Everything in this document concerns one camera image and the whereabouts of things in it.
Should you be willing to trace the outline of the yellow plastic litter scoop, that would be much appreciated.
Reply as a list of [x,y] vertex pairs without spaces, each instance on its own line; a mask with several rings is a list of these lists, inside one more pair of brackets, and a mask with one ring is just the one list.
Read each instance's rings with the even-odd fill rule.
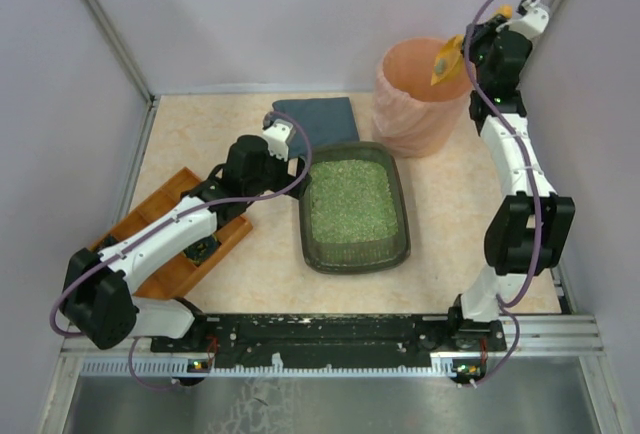
[[[513,8],[507,4],[501,5],[489,20],[481,24],[475,24],[472,34],[476,35],[477,32],[485,34],[510,20],[512,16]],[[438,51],[431,73],[430,83],[432,86],[451,80],[461,71],[463,67],[464,41],[464,34],[455,35]]]

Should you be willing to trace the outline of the dark green litter box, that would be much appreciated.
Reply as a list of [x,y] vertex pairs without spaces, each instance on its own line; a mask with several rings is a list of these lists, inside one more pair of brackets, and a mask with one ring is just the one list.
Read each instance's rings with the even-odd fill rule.
[[394,157],[375,142],[314,150],[311,183],[299,203],[305,263],[356,275],[401,265],[411,253],[405,198]]

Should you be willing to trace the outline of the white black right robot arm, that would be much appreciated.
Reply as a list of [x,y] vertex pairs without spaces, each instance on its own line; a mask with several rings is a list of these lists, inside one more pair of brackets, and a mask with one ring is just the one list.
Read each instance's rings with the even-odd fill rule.
[[532,36],[502,14],[470,25],[460,52],[472,82],[469,114],[489,150],[503,200],[484,236],[485,264],[448,312],[456,340],[487,338],[503,309],[524,298],[532,281],[559,263],[575,203],[547,180],[529,136],[520,74]]

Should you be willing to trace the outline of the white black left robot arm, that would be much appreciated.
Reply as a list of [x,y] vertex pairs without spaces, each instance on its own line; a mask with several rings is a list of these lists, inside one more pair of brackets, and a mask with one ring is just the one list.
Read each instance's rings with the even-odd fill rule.
[[179,300],[141,298],[136,291],[177,254],[252,204],[280,195],[299,198],[308,183],[311,158],[304,157],[299,174],[289,174],[293,136],[291,125],[276,123],[261,135],[239,137],[225,163],[158,220],[99,252],[76,252],[49,317],[52,330],[69,334],[56,322],[56,315],[62,314],[78,335],[102,350],[127,338],[190,337],[199,318],[193,307]]

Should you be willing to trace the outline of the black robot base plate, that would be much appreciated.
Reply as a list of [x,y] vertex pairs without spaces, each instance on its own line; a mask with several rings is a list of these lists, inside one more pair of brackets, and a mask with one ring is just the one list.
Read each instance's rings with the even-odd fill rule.
[[154,337],[154,353],[214,357],[218,368],[429,367],[436,352],[504,352],[499,321],[430,314],[202,314],[181,339]]

